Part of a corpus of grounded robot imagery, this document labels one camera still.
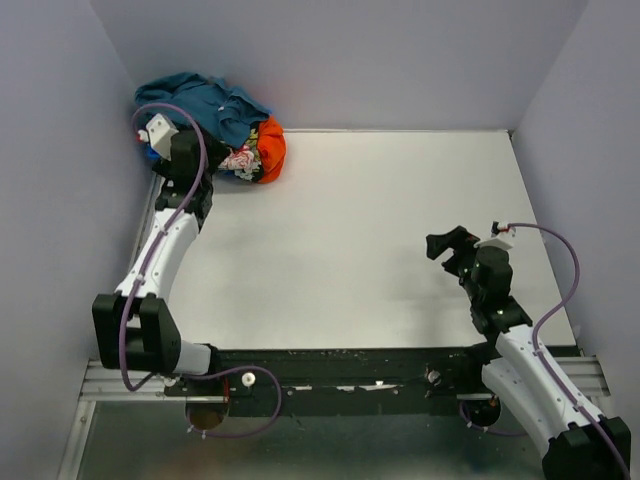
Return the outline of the teal blue t shirt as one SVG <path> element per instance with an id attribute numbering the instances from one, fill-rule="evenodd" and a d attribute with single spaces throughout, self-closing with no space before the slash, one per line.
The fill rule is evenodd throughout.
<path id="1" fill-rule="evenodd" d="M 139 107 L 164 103 L 180 108 L 203 130 L 234 149 L 248 140 L 253 126 L 270 117 L 269 109 L 241 87 L 195 72 L 181 72 L 143 84 L 135 91 L 134 101 Z"/>

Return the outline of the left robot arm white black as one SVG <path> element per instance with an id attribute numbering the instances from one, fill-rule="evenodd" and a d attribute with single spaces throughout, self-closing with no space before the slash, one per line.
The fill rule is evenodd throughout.
<path id="1" fill-rule="evenodd" d="M 201 395 L 214 393 L 222 372 L 209 344 L 181 338 L 167 300 L 184 256 L 213 205 L 212 176 L 229 148 L 204 132 L 185 129 L 170 140 L 168 160 L 154 170 L 164 178 L 149 236 L 133 267 L 112 294 L 99 294 L 92 317 L 99 357 L 107 369 L 187 375 Z"/>

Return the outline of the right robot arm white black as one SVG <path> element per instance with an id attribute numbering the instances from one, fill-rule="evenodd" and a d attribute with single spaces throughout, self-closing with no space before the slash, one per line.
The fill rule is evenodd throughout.
<path id="1" fill-rule="evenodd" d="M 487 239 L 462 226 L 426 238 L 429 259 L 452 252 L 442 267 L 465 290 L 473 324 L 494 355 L 464 362 L 461 382 L 474 392 L 488 388 L 510 410 L 538 449 L 546 478 L 628 479 L 629 428 L 575 385 L 541 341 L 542 324 L 511 294 L 508 251 L 517 227 L 496 222 Z"/>

